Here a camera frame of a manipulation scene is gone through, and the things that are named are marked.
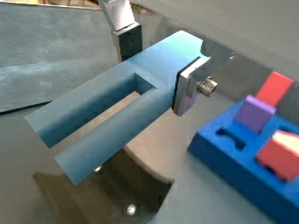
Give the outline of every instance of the dark gray panel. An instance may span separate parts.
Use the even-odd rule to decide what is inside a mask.
[[[296,0],[135,0],[278,72],[298,77]]]
[[[234,101],[255,95],[271,70],[242,55],[212,76],[218,90]]]
[[[0,3],[0,112],[47,102],[117,63],[100,10]]]

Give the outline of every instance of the red block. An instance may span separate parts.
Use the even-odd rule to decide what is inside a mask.
[[[271,106],[276,106],[295,81],[278,72],[272,72],[260,88],[256,98]]]
[[[282,130],[276,131],[256,154],[256,161],[268,167],[280,179],[294,180],[299,175],[299,136]]]

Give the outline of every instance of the purple cube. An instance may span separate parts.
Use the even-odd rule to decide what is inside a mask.
[[[276,108],[250,95],[243,102],[234,120],[242,123],[250,130],[259,134],[275,112]]]

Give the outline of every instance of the metal bracket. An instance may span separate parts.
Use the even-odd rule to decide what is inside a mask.
[[[141,25],[135,21],[128,0],[97,0],[115,34],[115,46],[121,61],[143,51]]]
[[[184,31],[176,32],[27,116],[41,140],[52,147],[131,93],[140,94],[56,155],[56,161],[75,184],[169,109],[176,73],[191,58],[204,57],[198,48],[200,45],[199,38]]]
[[[182,116],[196,102],[199,94],[211,97],[218,83],[211,75],[222,69],[234,59],[235,52],[224,46],[203,41],[200,52],[203,57],[198,58],[178,73],[176,85],[172,99],[172,112]]]

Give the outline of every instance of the blue shape sorter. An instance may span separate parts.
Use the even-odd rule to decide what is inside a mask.
[[[256,161],[275,131],[298,134],[299,127],[274,115],[260,134],[255,134],[234,121],[242,103],[198,130],[188,151],[278,223],[299,223],[299,178],[284,182]]]

